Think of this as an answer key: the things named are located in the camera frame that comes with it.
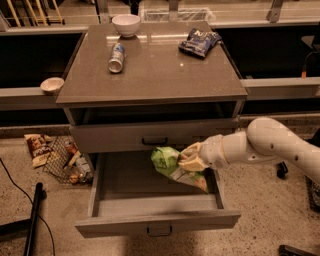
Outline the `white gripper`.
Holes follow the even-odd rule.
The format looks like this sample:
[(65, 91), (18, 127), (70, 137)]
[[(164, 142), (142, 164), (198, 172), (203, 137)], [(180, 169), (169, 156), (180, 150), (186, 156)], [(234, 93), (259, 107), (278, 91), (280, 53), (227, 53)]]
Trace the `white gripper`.
[(223, 136), (215, 135), (205, 141), (196, 142), (181, 151), (178, 165), (190, 172), (206, 168), (222, 169), (229, 165), (223, 152)]

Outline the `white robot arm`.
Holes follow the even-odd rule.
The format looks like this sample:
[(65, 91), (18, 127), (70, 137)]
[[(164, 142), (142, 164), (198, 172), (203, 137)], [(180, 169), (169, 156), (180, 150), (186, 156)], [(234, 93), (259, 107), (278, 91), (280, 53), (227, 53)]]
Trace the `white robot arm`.
[(245, 131), (215, 135), (181, 152), (178, 164), (187, 171), (222, 169), (234, 163), (269, 164), (288, 161), (320, 183), (320, 148), (269, 117), (254, 119)]

